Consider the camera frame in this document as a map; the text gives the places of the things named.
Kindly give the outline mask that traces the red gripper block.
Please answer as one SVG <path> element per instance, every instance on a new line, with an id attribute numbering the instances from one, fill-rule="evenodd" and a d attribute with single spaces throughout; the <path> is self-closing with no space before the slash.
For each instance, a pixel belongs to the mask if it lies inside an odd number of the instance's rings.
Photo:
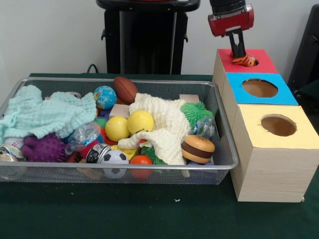
<path id="1" fill-rule="evenodd" d="M 250 29 L 254 24 L 254 9 L 251 4 L 247 4 L 241 10 L 228 14 L 208 16 L 208 23 L 212 34 L 215 37 L 224 36 L 228 32 L 237 30 L 239 43 L 235 43 L 233 33 L 229 33 L 229 40 L 233 57 L 246 56 L 243 31 Z"/>

